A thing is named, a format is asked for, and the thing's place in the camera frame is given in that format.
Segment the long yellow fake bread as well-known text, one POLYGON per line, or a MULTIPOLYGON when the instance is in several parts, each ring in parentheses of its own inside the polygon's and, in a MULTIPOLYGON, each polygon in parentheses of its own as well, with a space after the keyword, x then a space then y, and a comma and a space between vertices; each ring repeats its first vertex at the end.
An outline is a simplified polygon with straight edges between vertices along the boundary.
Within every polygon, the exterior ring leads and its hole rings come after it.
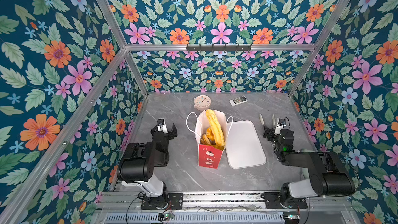
POLYGON ((219 147, 224 147, 226 144, 224 133, 215 112, 211 109, 206 110, 206 117, 215 137, 214 143, 219 147))

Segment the red white paper bag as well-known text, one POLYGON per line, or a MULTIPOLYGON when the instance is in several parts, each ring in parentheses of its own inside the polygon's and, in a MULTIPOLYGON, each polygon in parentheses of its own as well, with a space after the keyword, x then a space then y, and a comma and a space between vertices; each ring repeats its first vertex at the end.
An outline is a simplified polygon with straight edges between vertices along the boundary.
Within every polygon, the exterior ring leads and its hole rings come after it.
MULTIPOLYGON (((225 142, 227 141, 227 124, 234 121, 233 117, 226 117, 224 112, 220 112, 217 110, 213 110, 221 124, 221 128, 224 133, 225 142)), ((194 116, 196 118, 195 128, 188 130, 195 135, 195 140, 198 145, 198 165, 200 167, 217 169, 219 167, 222 155, 226 149, 226 144, 224 147, 217 146, 214 142, 211 142, 211 146, 201 144, 201 137, 203 134, 206 134, 207 128, 210 127, 210 124, 206 117, 206 111, 202 111, 199 115, 195 112, 191 112, 188 114, 186 118, 186 124, 188 124, 188 120, 190 116, 194 116)))

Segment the brown croissant fake bread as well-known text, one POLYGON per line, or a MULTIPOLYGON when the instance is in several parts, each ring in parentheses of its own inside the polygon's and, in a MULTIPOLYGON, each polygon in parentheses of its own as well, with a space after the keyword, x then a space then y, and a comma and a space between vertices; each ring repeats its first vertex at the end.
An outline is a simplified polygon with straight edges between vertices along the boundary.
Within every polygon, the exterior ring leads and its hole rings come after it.
POLYGON ((206 134, 203 134, 203 135, 202 135, 202 137, 201 137, 201 144, 207 145, 207 146, 211 146, 211 145, 212 145, 210 139, 207 137, 206 134))

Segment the round bundt fake bread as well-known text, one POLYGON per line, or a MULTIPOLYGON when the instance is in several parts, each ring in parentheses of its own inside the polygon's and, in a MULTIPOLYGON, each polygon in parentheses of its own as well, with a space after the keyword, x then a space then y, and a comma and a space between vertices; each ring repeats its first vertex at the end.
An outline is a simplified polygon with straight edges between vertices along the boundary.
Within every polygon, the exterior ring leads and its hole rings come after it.
POLYGON ((213 134, 213 132, 212 132, 211 127, 207 128, 207 130, 206 130, 206 136, 207 136, 207 138, 208 138, 211 142, 215 141, 215 137, 214 137, 214 134, 213 134))

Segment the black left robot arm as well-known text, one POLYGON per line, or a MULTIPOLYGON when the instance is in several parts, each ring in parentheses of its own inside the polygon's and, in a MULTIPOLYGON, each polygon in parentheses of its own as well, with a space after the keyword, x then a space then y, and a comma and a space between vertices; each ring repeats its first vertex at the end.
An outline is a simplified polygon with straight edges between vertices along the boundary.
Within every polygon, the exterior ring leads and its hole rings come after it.
POLYGON ((164 119, 150 131, 152 139, 147 143, 130 143, 126 147, 117 169, 117 178, 124 187, 139 187, 147 197, 166 197, 167 187, 154 174, 154 168, 169 163, 169 142, 178 137, 173 124, 167 129, 164 119))

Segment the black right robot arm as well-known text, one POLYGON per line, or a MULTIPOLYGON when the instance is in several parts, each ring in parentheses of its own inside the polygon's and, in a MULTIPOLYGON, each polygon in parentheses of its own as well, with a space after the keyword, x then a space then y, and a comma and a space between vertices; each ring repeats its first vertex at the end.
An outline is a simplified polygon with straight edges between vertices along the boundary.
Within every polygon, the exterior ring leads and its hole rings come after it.
POLYGON ((262 115, 263 137, 273 146, 277 160, 284 166, 307 170, 308 177, 296 182, 284 183, 279 193, 264 192, 261 198, 266 208, 309 208, 310 198, 348 197, 358 187, 334 152, 295 151, 294 132, 290 129, 288 118, 273 118, 273 126, 267 127, 262 115))

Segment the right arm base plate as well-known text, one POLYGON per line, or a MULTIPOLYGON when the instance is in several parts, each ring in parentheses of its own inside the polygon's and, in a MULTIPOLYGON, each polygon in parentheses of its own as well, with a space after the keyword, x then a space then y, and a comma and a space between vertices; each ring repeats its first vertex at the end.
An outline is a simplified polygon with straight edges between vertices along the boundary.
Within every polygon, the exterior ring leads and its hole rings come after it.
POLYGON ((304 198, 287 198, 276 192, 264 192, 260 196, 267 209, 308 209, 308 204, 304 198))

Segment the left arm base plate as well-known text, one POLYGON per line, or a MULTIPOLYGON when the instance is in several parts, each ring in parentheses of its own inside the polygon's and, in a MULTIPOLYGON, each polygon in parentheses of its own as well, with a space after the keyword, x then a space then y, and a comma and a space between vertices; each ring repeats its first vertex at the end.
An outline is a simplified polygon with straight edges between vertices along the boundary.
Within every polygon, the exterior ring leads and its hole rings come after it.
POLYGON ((181 210, 183 193, 167 193, 159 197, 144 197, 141 210, 181 210))

